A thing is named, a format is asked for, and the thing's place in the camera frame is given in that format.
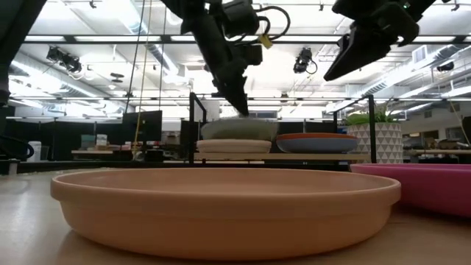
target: computer monitor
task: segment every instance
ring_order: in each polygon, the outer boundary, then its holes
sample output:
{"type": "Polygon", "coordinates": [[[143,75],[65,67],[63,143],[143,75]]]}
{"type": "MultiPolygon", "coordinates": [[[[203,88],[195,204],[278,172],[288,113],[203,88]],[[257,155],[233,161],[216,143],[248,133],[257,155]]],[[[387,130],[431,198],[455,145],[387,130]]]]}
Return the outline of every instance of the computer monitor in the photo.
{"type": "MultiPolygon", "coordinates": [[[[123,139],[134,141],[135,131],[138,127],[139,113],[126,113],[123,115],[123,139]]],[[[141,112],[139,122],[138,141],[161,141],[162,138],[162,111],[141,112]]]]}

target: terracotta saucer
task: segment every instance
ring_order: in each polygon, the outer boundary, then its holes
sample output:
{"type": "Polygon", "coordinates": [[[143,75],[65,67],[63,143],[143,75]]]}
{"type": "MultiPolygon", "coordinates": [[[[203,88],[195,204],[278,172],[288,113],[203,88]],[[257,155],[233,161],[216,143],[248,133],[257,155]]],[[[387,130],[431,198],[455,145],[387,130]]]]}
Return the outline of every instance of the terracotta saucer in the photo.
{"type": "Polygon", "coordinates": [[[130,169],[55,177],[78,234],[174,258],[254,261],[336,250],[375,235],[396,180],[294,169],[130,169]]]}
{"type": "Polygon", "coordinates": [[[355,136],[351,136],[351,135],[345,135],[345,134],[341,134],[341,133],[326,133],[326,132],[288,133],[288,134],[277,136],[277,140],[304,139],[304,138],[356,139],[355,136]]]}

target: fluorescent light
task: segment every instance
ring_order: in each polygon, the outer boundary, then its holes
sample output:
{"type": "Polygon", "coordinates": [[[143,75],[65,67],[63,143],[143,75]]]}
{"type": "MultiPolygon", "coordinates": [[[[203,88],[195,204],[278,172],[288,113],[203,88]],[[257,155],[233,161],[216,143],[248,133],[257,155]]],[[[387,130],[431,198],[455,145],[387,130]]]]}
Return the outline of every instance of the fluorescent light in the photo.
{"type": "Polygon", "coordinates": [[[262,101],[294,101],[296,98],[254,98],[253,100],[262,100],[262,101]]]}
{"type": "Polygon", "coordinates": [[[344,100],[343,102],[340,102],[336,105],[335,105],[335,103],[329,104],[329,105],[325,106],[325,112],[326,113],[331,113],[331,112],[334,112],[334,111],[341,110],[341,109],[343,109],[344,107],[350,105],[353,102],[354,102],[353,100],[344,100]]]}
{"type": "Polygon", "coordinates": [[[9,100],[10,102],[14,102],[14,103],[17,103],[17,104],[22,104],[22,105],[25,105],[25,106],[28,106],[28,107],[38,107],[38,108],[41,108],[43,107],[43,105],[37,103],[37,102],[33,102],[31,100],[22,100],[22,101],[19,101],[19,100],[14,100],[14,99],[10,99],[9,100]]]}
{"type": "MultiPolygon", "coordinates": [[[[235,37],[226,38],[226,39],[228,41],[235,41],[235,40],[238,40],[239,38],[241,38],[241,36],[235,36],[235,37]]],[[[245,36],[243,41],[252,41],[252,40],[257,40],[257,39],[259,39],[259,36],[250,35],[250,36],[245,36]]]]}
{"type": "Polygon", "coordinates": [[[420,109],[423,109],[424,107],[428,107],[430,105],[432,105],[432,103],[426,103],[426,104],[418,105],[418,106],[415,106],[415,107],[411,107],[407,111],[420,110],[420,109]]]}
{"type": "Polygon", "coordinates": [[[12,99],[30,99],[30,100],[53,100],[55,96],[14,96],[12,99]]]}
{"type": "Polygon", "coordinates": [[[407,99],[399,99],[399,101],[410,101],[410,102],[438,102],[441,101],[442,99],[413,99],[413,98],[407,98],[407,99]]]}
{"type": "Polygon", "coordinates": [[[404,93],[402,95],[399,96],[399,98],[407,98],[407,97],[411,97],[411,96],[416,96],[424,91],[428,90],[428,88],[418,88],[418,89],[414,89],[412,91],[409,91],[407,93],[404,93]]]}
{"type": "Polygon", "coordinates": [[[55,119],[55,117],[49,117],[49,116],[45,116],[45,117],[16,117],[16,116],[9,116],[9,117],[6,117],[7,119],[55,119]]]}
{"type": "Polygon", "coordinates": [[[455,88],[451,91],[448,91],[447,93],[443,93],[441,97],[442,98],[454,97],[454,96],[459,96],[466,93],[471,93],[471,86],[467,86],[464,88],[455,88]]]}
{"type": "Polygon", "coordinates": [[[149,36],[149,39],[147,40],[146,35],[141,35],[141,38],[139,38],[136,35],[132,36],[76,36],[75,39],[77,41],[96,41],[96,42],[115,42],[115,43],[120,43],[120,42],[137,42],[139,41],[160,41],[159,36],[149,36]]]}
{"type": "Polygon", "coordinates": [[[414,39],[414,42],[445,42],[454,39],[454,36],[418,36],[414,39]]]}
{"type": "Polygon", "coordinates": [[[194,36],[171,36],[170,39],[174,41],[194,41],[194,36]]]}
{"type": "Polygon", "coordinates": [[[170,11],[170,9],[167,8],[166,13],[167,13],[167,16],[166,16],[167,22],[168,22],[169,24],[171,24],[172,26],[178,26],[178,25],[180,25],[180,24],[183,22],[183,19],[181,19],[181,18],[177,17],[176,15],[174,15],[174,14],[170,11]]]}
{"type": "Polygon", "coordinates": [[[403,113],[404,110],[393,110],[390,114],[391,115],[396,115],[396,114],[399,114],[399,113],[403,113]]]}
{"type": "Polygon", "coordinates": [[[64,100],[103,100],[105,98],[100,97],[65,97],[64,100]]]}
{"type": "Polygon", "coordinates": [[[91,97],[97,96],[97,95],[95,95],[94,93],[88,92],[88,91],[86,91],[85,89],[80,88],[80,87],[78,87],[78,86],[76,86],[76,85],[72,85],[72,84],[70,84],[70,83],[67,83],[67,85],[68,85],[69,87],[75,89],[76,91],[82,92],[83,94],[85,94],[85,95],[87,95],[87,96],[91,96],[91,97]]]}
{"type": "Polygon", "coordinates": [[[471,101],[471,99],[469,98],[461,98],[461,99],[448,99],[448,101],[451,101],[451,102],[468,102],[468,101],[471,101]]]}
{"type": "Polygon", "coordinates": [[[24,41],[65,41],[65,38],[63,36],[30,35],[24,38],[24,41]]]}
{"type": "Polygon", "coordinates": [[[294,42],[337,42],[339,36],[282,36],[275,41],[294,41],[294,42]]]}
{"type": "MultiPolygon", "coordinates": [[[[121,98],[116,97],[116,98],[110,98],[110,100],[127,101],[127,98],[125,98],[125,97],[121,97],[121,98]]],[[[130,101],[139,101],[139,100],[147,100],[147,101],[149,101],[149,100],[152,100],[152,98],[150,98],[150,97],[145,97],[145,98],[142,98],[142,99],[141,99],[141,98],[130,98],[130,101]]]]}

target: plant pot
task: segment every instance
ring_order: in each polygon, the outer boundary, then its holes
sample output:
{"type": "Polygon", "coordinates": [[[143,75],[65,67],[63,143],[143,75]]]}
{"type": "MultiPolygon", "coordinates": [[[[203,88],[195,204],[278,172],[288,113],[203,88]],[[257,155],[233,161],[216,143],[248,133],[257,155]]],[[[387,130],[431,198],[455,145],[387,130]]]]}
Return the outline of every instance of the plant pot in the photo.
{"type": "MultiPolygon", "coordinates": [[[[403,133],[398,123],[377,123],[376,131],[376,159],[378,163],[403,163],[403,133]]],[[[358,146],[354,152],[369,154],[371,142],[369,137],[369,124],[350,125],[348,135],[358,138],[358,146]]],[[[359,163],[370,163],[367,160],[359,163]]]]}

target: pipe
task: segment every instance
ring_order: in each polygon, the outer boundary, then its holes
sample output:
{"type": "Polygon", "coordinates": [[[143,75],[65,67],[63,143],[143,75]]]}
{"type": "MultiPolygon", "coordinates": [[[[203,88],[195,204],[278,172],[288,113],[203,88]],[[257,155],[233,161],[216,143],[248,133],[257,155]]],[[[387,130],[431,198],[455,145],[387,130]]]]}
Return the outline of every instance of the pipe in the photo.
{"type": "MultiPolygon", "coordinates": [[[[149,26],[144,22],[139,32],[139,25],[141,24],[141,15],[136,10],[133,0],[106,0],[108,8],[110,8],[123,25],[135,35],[139,33],[141,36],[149,34],[149,26]]],[[[152,56],[162,65],[166,74],[178,74],[178,67],[170,60],[162,48],[157,44],[144,44],[146,49],[152,56]]]]}
{"type": "Polygon", "coordinates": [[[396,85],[399,82],[402,82],[408,78],[411,78],[419,73],[421,73],[425,68],[435,68],[440,66],[450,58],[468,48],[467,44],[459,45],[447,45],[442,47],[435,52],[432,52],[430,62],[424,65],[423,61],[418,63],[413,63],[412,60],[407,60],[402,63],[400,66],[388,71],[383,76],[373,80],[372,82],[367,83],[362,86],[354,97],[361,97],[370,94],[377,93],[383,89],[390,88],[393,85],[396,85]]]}
{"type": "MultiPolygon", "coordinates": [[[[50,68],[36,59],[26,56],[22,52],[17,53],[15,56],[14,61],[12,61],[13,68],[19,68],[22,71],[28,73],[30,76],[38,75],[38,79],[44,79],[44,82],[48,82],[49,84],[57,83],[57,86],[60,86],[60,90],[66,91],[68,95],[74,95],[78,97],[109,97],[107,93],[91,87],[79,80],[75,80],[70,78],[67,74],[64,74],[54,68],[50,68]]],[[[118,107],[122,107],[122,102],[114,103],[117,104],[118,107]]]]}

